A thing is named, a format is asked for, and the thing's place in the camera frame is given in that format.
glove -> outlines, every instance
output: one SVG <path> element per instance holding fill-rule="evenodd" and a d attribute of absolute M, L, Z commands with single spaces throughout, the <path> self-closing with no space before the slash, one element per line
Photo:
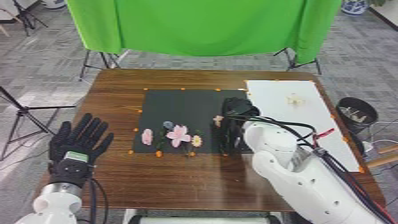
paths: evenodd
<path fill-rule="evenodd" d="M 63 123 L 51 141 L 51 184 L 63 182 L 84 187 L 93 174 L 97 158 L 107 151 L 114 140 L 114 133 L 111 133 L 95 148 L 107 128 L 109 123 L 102 122 L 100 118 L 93 119 L 91 114 L 84 115 L 74 130 L 72 122 Z"/>

floor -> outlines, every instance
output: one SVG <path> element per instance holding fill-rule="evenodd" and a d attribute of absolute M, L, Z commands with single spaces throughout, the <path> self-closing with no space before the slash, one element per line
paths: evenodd
<path fill-rule="evenodd" d="M 67 9 L 49 11 L 42 6 L 35 9 L 36 16 L 49 24 L 26 37 L 20 24 L 6 24 L 11 38 L 0 34 L 0 85 L 13 93 L 24 105 L 74 105 L 90 90 L 99 70 L 91 69 L 86 80 L 79 82 L 83 59 L 86 49 L 79 38 L 77 28 Z M 329 38 L 319 55 L 324 76 L 322 84 L 337 103 L 345 96 L 367 100 L 379 111 L 379 121 L 398 119 L 398 32 L 385 24 L 372 13 L 361 17 L 344 14 L 337 17 Z M 102 66 L 100 56 L 95 55 L 91 63 Z M 273 70 L 287 69 L 285 56 L 273 54 L 235 57 L 178 57 L 134 51 L 122 66 L 123 68 L 146 69 L 221 69 L 221 70 Z M 299 71 L 317 73 L 313 65 Z M 0 99 L 0 141 L 4 143 L 15 119 L 17 109 Z M 72 120 L 77 109 L 63 110 L 52 128 L 61 121 Z M 47 119 L 51 111 L 38 113 L 38 118 Z M 374 133 L 385 127 L 385 123 L 374 126 Z M 35 126 L 29 121 L 19 127 L 22 135 Z M 393 139 L 398 126 L 393 124 L 376 134 L 374 140 Z M 42 175 L 47 171 L 47 144 L 49 136 L 40 135 L 19 142 L 11 149 L 19 151 L 0 163 L 0 222 L 13 223 L 33 210 L 35 189 Z M 374 150 L 369 159 L 377 158 Z M 376 179 L 390 203 L 388 210 L 398 219 L 398 171 L 392 169 L 397 163 L 372 169 Z M 113 211 L 111 223 L 122 223 L 123 211 Z"/>

white board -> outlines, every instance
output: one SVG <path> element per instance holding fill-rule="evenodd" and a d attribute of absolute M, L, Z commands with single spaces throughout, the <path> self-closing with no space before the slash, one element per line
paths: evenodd
<path fill-rule="evenodd" d="M 262 116 L 282 121 L 310 124 L 317 128 L 319 134 L 335 128 L 335 132 L 319 140 L 319 143 L 349 171 L 358 172 L 358 159 L 344 141 L 344 134 L 315 83 L 312 81 L 250 80 L 248 89 L 250 99 L 262 111 Z M 303 135 L 312 132 L 303 127 L 292 127 Z"/>

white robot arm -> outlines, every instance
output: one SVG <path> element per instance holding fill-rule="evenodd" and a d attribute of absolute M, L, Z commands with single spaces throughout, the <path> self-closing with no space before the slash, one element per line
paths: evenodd
<path fill-rule="evenodd" d="M 244 139 L 255 151 L 253 168 L 269 179 L 298 213 L 313 223 L 385 223 L 365 207 L 347 184 L 312 154 L 294 169 L 298 137 L 276 125 L 246 122 Z"/>

white wall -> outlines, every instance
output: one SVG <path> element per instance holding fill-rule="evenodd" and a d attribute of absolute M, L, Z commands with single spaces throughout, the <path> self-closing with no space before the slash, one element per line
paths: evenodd
<path fill-rule="evenodd" d="M 19 3 L 22 4 L 22 7 L 29 7 L 35 3 L 38 2 L 38 0 L 19 0 Z M 3 9 L 8 9 L 10 12 L 19 15 L 19 10 L 17 10 L 17 7 L 15 7 L 15 2 L 13 0 L 0 0 L 0 8 Z M 0 20 L 11 20 L 13 17 L 10 16 L 10 14 L 0 11 Z"/>
<path fill-rule="evenodd" d="M 390 21 L 398 26 L 398 0 L 388 1 L 383 7 L 374 7 Z"/>

